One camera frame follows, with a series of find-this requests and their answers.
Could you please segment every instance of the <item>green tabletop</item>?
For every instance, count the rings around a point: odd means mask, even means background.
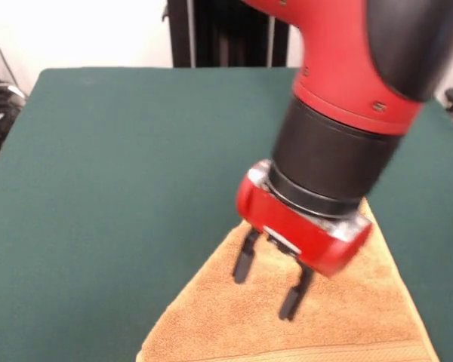
[[[236,187],[269,156],[293,74],[43,72],[0,155],[0,362],[133,361],[239,222]],[[453,126],[437,103],[370,202],[453,361]]]

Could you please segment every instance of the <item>black metal frame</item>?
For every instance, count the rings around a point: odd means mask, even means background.
[[[229,66],[267,66],[269,17],[246,5],[242,10],[245,17],[235,33],[229,33]],[[221,66],[220,34],[221,26],[215,23],[215,5],[212,0],[195,0],[195,56],[197,67]],[[186,0],[168,0],[171,51],[175,68],[192,66],[190,25]],[[275,20],[272,66],[285,66],[287,63],[289,25]]]

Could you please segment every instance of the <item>orange towel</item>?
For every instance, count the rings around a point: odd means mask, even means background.
[[[278,311],[299,267],[265,237],[245,283],[233,282],[248,229],[242,222],[227,235],[159,318],[137,362],[438,361],[378,227],[340,274],[314,277],[293,322]]]

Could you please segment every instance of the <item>white wall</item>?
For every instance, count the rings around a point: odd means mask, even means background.
[[[0,47],[26,92],[45,68],[170,67],[166,0],[0,0]],[[10,80],[0,63],[0,76]]]
[[[288,56],[287,65],[291,67],[298,67],[302,62],[302,38],[297,28],[291,26],[290,38],[288,42]],[[449,65],[448,71],[445,74],[444,79],[440,82],[438,89],[436,90],[436,98],[444,103],[444,91],[447,87],[453,87],[453,59]]]

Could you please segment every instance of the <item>screw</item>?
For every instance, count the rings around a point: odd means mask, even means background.
[[[381,102],[374,102],[372,108],[376,112],[384,112],[386,110],[386,105]]]

